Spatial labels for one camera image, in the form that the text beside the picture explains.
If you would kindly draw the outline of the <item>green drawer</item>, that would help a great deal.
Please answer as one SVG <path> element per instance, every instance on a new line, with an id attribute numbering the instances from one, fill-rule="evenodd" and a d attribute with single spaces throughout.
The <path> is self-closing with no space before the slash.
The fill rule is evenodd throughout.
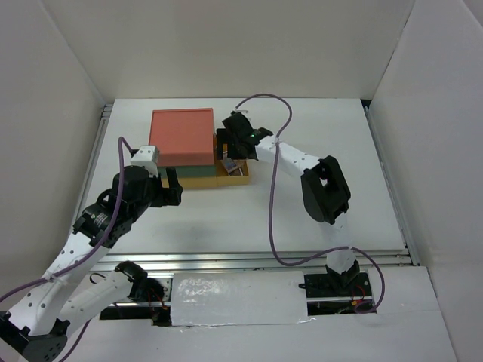
<path id="1" fill-rule="evenodd" d="M 176 170 L 178 178 L 214 177 L 217 174 L 217 169 L 214 164 L 200 166 L 171 166 L 171 168 Z"/>

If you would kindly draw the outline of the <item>salmon top drawer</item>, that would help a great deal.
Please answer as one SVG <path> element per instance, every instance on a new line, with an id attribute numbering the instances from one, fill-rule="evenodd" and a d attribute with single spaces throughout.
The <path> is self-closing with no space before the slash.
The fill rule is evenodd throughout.
<path id="1" fill-rule="evenodd" d="M 216 125 L 216 118 L 214 116 L 214 110 L 212 110 L 212 115 L 213 115 L 213 158 L 214 158 L 214 164 L 217 162 L 217 125 Z"/>

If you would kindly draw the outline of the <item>small colourful eyeshadow palette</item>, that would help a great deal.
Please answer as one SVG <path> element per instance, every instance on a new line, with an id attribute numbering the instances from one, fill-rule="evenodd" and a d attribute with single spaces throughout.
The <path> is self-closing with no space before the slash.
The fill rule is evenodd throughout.
<path id="1" fill-rule="evenodd" d="M 222 164 L 223 164 L 224 168 L 226 169 L 226 171 L 228 173 L 232 173 L 232 172 L 242 168 L 244 161 L 243 160 L 232 160 L 230 158 L 230 159 L 223 160 Z"/>

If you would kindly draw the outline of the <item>yellow bottom drawer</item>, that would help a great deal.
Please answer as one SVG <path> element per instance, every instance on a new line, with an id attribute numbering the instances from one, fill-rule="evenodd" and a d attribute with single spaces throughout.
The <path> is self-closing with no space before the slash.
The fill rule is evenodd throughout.
<path id="1" fill-rule="evenodd" d="M 182 145 L 178 143 L 176 149 L 170 153 L 170 162 L 174 166 L 200 166 L 214 164 L 214 158 L 208 160 L 208 144 L 195 141 L 194 146 Z M 203 189 L 219 186 L 240 186 L 248 184 L 249 172 L 248 165 L 244 162 L 242 170 L 243 176 L 229 176 L 224 168 L 222 161 L 217 159 L 215 164 L 217 174 L 214 177 L 201 178 L 178 178 L 180 184 L 185 189 Z"/>

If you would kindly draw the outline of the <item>brown gold eyeshadow palette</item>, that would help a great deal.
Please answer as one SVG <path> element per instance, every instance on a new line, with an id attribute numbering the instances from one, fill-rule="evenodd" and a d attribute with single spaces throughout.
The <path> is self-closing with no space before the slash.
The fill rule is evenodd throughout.
<path id="1" fill-rule="evenodd" d="M 243 170 L 241 168 L 237 168 L 229 172 L 229 176 L 243 176 Z"/>

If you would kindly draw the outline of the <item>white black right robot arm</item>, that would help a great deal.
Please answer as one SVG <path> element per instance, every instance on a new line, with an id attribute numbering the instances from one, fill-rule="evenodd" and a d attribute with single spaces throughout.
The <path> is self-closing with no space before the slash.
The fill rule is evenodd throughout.
<path id="1" fill-rule="evenodd" d="M 272 164 L 269 192 L 268 234 L 272 255 L 283 266 L 299 266 L 326 256 L 328 286 L 337 295 L 347 294 L 355 285 L 360 267 L 350 247 L 346 213 L 351 192 L 339 162 L 333 156 L 318 158 L 280 140 L 266 128 L 255 129 L 241 112 L 233 111 L 216 129 L 217 158 L 227 155 L 232 160 L 255 160 Z M 275 183 L 279 170 L 300 180 L 303 206 L 318 223 L 321 236 L 331 246 L 297 262 L 284 261 L 275 247 L 273 211 Z"/>

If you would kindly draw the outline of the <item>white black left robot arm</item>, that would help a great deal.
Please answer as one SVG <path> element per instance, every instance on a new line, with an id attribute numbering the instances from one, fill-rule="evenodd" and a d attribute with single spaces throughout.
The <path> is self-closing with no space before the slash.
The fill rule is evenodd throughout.
<path id="1" fill-rule="evenodd" d="M 102 259 L 151 207 L 177 206 L 182 186 L 176 170 L 167 169 L 168 186 L 145 167 L 127 166 L 96 202 L 75 221 L 71 235 L 51 266 L 28 293 L 1 313 L 1 338 L 27 361 L 53 361 L 68 338 L 108 305 L 123 299 L 162 302 L 166 288 L 139 265 L 127 261 L 90 289 L 73 292 Z"/>

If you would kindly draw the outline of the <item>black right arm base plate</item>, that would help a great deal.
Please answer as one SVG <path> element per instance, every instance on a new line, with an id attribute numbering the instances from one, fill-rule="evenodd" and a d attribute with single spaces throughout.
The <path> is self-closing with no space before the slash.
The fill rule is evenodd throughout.
<path id="1" fill-rule="evenodd" d="M 368 274 L 360 273 L 345 287 L 337 286 L 328 274 L 305 274 L 298 287 L 306 291 L 307 298 L 366 298 L 372 296 Z"/>

